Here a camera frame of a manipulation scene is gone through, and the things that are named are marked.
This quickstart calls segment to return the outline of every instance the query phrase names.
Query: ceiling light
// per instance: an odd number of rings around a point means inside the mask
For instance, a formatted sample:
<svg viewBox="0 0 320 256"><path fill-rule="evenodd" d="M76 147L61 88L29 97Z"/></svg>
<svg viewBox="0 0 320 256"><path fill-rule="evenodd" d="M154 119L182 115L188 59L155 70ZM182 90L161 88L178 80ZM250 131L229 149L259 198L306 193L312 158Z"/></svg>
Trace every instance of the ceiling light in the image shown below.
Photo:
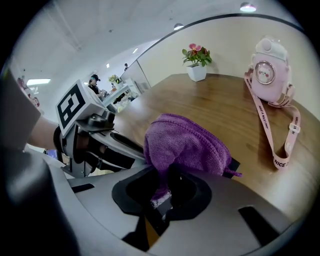
<svg viewBox="0 0 320 256"><path fill-rule="evenodd" d="M29 79L26 82L27 86L34 86L34 85L44 85L50 82L51 79Z"/></svg>
<svg viewBox="0 0 320 256"><path fill-rule="evenodd" d="M240 11L247 12L247 13L253 13L257 10L256 7L254 7L252 4L248 2L243 2L240 5Z"/></svg>
<svg viewBox="0 0 320 256"><path fill-rule="evenodd" d="M181 29L183 27L184 27L184 25L182 25L181 23L177 23L177 24L174 25L173 30L179 30L179 29Z"/></svg>

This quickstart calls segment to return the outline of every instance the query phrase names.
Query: purple knitted cloth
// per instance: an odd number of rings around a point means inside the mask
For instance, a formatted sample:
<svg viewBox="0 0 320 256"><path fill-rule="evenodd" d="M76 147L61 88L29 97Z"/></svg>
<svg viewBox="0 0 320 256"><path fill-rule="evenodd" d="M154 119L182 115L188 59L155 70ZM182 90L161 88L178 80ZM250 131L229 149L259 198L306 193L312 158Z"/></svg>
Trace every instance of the purple knitted cloth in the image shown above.
<svg viewBox="0 0 320 256"><path fill-rule="evenodd" d="M144 137L144 157L159 172L160 186L153 196L159 199L168 191L167 174L171 164L191 167L221 176L228 169L231 156L227 147L195 122L176 114L160 115Z"/></svg>

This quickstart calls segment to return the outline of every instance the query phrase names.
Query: ceiling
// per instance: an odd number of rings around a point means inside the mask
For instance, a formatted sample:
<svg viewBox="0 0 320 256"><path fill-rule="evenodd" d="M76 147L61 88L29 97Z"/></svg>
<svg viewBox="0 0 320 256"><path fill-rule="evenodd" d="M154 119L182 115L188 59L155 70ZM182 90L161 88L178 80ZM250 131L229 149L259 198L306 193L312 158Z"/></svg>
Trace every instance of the ceiling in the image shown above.
<svg viewBox="0 0 320 256"><path fill-rule="evenodd" d="M121 56L121 63L132 61L131 49L139 45L144 49L143 45L149 46L171 33L176 23L187 25L216 15L239 13L242 2L53 0L20 36L10 67L15 77L25 75L26 80L51 78L48 85L39 86L38 95L46 102L57 101L77 79L86 81L92 72L105 75L106 63L112 66L115 56ZM256 14L299 25L275 1L248 2L257 7Z"/></svg>

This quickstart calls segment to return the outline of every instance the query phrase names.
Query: wooden tabletop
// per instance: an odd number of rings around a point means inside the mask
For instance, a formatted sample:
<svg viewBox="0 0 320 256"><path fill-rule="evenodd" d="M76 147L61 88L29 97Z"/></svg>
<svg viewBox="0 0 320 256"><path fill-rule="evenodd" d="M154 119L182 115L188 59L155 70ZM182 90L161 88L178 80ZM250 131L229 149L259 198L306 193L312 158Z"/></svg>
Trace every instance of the wooden tabletop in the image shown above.
<svg viewBox="0 0 320 256"><path fill-rule="evenodd" d="M229 149L240 162L246 185L292 221L311 207L320 184L320 122L297 102L301 132L294 145L287 171L278 171L243 78L208 74L199 82L187 74L174 74L135 99L116 115L114 128L144 144L149 125L162 113L184 116L202 126ZM271 126L275 151L281 151L288 135L291 114L263 104Z"/></svg>

